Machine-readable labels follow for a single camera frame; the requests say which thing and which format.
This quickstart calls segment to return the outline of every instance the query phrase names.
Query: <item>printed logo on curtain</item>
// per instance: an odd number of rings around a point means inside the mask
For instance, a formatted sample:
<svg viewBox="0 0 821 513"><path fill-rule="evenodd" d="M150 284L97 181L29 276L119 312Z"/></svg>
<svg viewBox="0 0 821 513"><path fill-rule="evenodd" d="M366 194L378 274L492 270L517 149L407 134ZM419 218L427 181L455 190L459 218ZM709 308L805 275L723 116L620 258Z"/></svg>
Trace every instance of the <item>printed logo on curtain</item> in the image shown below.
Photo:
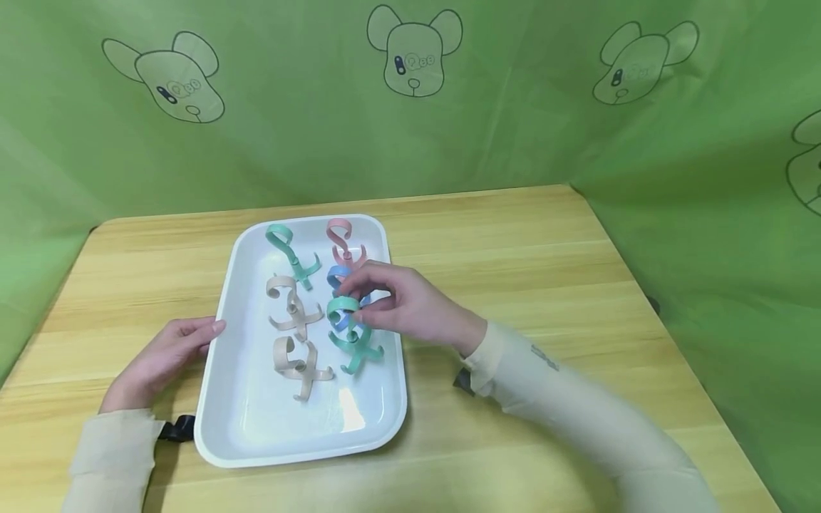
<svg viewBox="0 0 821 513"><path fill-rule="evenodd" d="M699 43L699 28L692 21L676 25L666 34L641 35L641 25L622 25L602 47L600 58L610 70L593 87L593 96L608 105L634 102L652 91L665 67L687 60Z"/></svg>
<svg viewBox="0 0 821 513"><path fill-rule="evenodd" d="M103 53L117 71L144 84L168 116L210 123L225 112L222 98L208 82L219 69L217 53L193 32L178 32L170 50L145 53L116 39L104 39Z"/></svg>
<svg viewBox="0 0 821 513"><path fill-rule="evenodd" d="M787 183L801 204L821 215L821 111L801 120L792 131L792 139L812 148L787 163Z"/></svg>
<svg viewBox="0 0 821 513"><path fill-rule="evenodd" d="M384 79L399 94L422 98L439 92L445 83L442 57L461 44L462 23L446 9L429 24L403 23L393 9L377 6L368 18L368 41L385 52Z"/></svg>

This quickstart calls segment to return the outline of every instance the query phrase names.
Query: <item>white tray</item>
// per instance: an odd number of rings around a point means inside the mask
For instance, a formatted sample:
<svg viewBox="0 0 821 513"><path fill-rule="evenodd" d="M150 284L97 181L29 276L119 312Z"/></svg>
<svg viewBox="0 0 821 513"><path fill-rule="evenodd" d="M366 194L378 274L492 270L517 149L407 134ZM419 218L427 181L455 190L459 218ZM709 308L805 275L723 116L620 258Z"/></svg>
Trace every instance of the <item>white tray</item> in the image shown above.
<svg viewBox="0 0 821 513"><path fill-rule="evenodd" d="M205 364L200 403L195 422L197 450L212 465L224 468L280 465L370 451L397 434L407 412L405 367L399 335L374 331L370 345L382 346L381 361L366 360L354 375L339 366L351 357L328 339L326 316L308 325L308 340L319 353L317 369L329 365L335 378L314 382L306 403L295 401L300 381L286 379L273 369L273 341L293 335L279 332L268 322L287 320L286 294L276 300L265 293L265 283L275 273L292 276L285 255L265 239L268 225L279 223L294 232L292 249L307 268L314 252L322 267L310 276L314 289L302 285L297 293L305 311L323 312L333 298L328 269L336 265L325 229L334 217L353 226L348 243L356 261L360 244L370 259L390 262L382 223L365 215L327 216L262 222L242 233L234 244L217 318L227 327L211 343ZM385 293L375 292L376 300ZM295 340L289 359L304 360L307 348Z"/></svg>

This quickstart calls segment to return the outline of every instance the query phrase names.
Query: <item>long-sleeve shirt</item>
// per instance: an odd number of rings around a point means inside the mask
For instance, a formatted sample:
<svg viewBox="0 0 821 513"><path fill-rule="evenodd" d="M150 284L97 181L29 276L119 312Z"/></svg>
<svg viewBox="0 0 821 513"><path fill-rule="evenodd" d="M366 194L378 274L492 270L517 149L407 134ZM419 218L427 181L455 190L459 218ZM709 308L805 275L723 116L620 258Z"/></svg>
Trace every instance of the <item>long-sleeve shirt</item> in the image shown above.
<svg viewBox="0 0 821 513"><path fill-rule="evenodd" d="M551 429L592 460L615 483L625 513L719 511L698 469L664 431L519 333L488 323L465 364L477 394L491 396L507 414ZM141 511L162 426L148 410L86 422L63 513Z"/></svg>

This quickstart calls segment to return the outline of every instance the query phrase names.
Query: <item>green fabric backdrop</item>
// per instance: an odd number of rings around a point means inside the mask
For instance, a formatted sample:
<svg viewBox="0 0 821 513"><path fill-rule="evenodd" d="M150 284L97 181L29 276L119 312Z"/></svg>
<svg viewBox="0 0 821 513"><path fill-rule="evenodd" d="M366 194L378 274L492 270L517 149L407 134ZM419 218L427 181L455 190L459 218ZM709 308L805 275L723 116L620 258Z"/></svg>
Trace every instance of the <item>green fabric backdrop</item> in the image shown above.
<svg viewBox="0 0 821 513"><path fill-rule="evenodd" d="M821 511L821 5L17 4L2 375L107 219L571 183L784 511Z"/></svg>

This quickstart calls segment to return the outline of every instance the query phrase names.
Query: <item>curled plastic strip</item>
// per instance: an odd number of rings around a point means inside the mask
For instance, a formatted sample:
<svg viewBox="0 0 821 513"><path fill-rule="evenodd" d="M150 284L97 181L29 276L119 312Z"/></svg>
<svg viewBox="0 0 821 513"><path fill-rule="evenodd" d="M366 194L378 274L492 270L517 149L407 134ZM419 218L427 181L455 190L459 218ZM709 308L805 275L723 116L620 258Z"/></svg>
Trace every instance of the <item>curled plastic strip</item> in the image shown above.
<svg viewBox="0 0 821 513"><path fill-rule="evenodd" d="M350 275L351 268L347 268L344 265L333 265L328 270L328 284L333 290L336 290L342 286L342 282Z"/></svg>
<svg viewBox="0 0 821 513"><path fill-rule="evenodd" d="M333 228L341 228L343 230L342 236L337 235ZM351 232L353 228L351 226L351 222L347 219L342 218L334 218L328 221L328 228L325 230L325 233L328 234L328 239L333 241L335 246L333 246L333 259L337 261L339 265L350 269L357 269L365 260L368 259L368 254L365 251L365 247L360 245L360 250L362 251L362 255L358 260L354 262L354 257L351 252L348 250L348 243L347 240L351 238ZM342 255L339 254L339 246L342 248Z"/></svg>
<svg viewBox="0 0 821 513"><path fill-rule="evenodd" d="M345 339L341 339L334 332L328 332L331 342L339 349L351 355L351 362L348 365L340 365L339 368L345 374L356 374L363 360L379 361L385 355L382 346L375 349L369 346L372 331L369 327L362 329L362 334L349 331Z"/></svg>
<svg viewBox="0 0 821 513"><path fill-rule="evenodd" d="M342 265L334 265L328 270L328 284L333 288L333 290L339 289L342 285L342 282L345 281L345 278L351 274L351 270ZM365 305L370 304L370 294L365 296L360 300L360 308ZM338 323L331 322L331 326L333 326L333 330L335 332L340 332L343 329L348 327L348 324L351 322L351 315L344 313L340 316L340 320Z"/></svg>
<svg viewBox="0 0 821 513"><path fill-rule="evenodd" d="M346 295L335 297L328 303L328 320L331 324L337 324L345 314L351 314L359 309L359 301Z"/></svg>
<svg viewBox="0 0 821 513"><path fill-rule="evenodd" d="M294 279L301 283L307 291L313 289L314 286L311 285L308 276L316 273L319 268L322 267L322 262L319 261L319 255L314 253L314 265L307 269L303 268L299 258L296 256L296 253L294 253L294 250L291 249L291 241L294 238L294 232L282 224L268 225L268 230L265 231L265 238L268 239L268 242L273 244L275 248L282 251L288 258L288 263L291 265L291 270L294 272Z"/></svg>
<svg viewBox="0 0 821 513"><path fill-rule="evenodd" d="M342 320L344 314L350 315L360 308L360 302L352 297L339 296L328 303L328 320L331 324L337 324ZM348 365L340 365L340 369L346 374L356 374L364 360L380 360L385 354L385 350L378 346L375 349L369 346L371 329L362 328L360 335L354 331L353 324L348 324L348 332L345 338L340 338L334 332L328 332L328 338L339 349L351 355L351 362Z"/></svg>
<svg viewBox="0 0 821 513"><path fill-rule="evenodd" d="M307 341L308 358L303 360L289 360L288 353L294 350L294 339L279 337L273 343L273 368L288 379L301 379L302 390L294 399L305 402L310 397L314 381L329 381L333 379L333 369L317 370L316 360L318 352L314 343Z"/></svg>
<svg viewBox="0 0 821 513"><path fill-rule="evenodd" d="M290 321L277 322L273 317L268 316L268 321L279 331L284 332L289 329L296 328L296 340L303 342L308 338L308 324L319 321L323 316L322 305L317 303L317 312L314 314L306 314L305 307L302 300L296 294L296 280L290 276L275 276L268 280L265 284L265 291L268 297L277 299L279 297L278 288L290 288L287 296L287 305L285 307L289 315Z"/></svg>

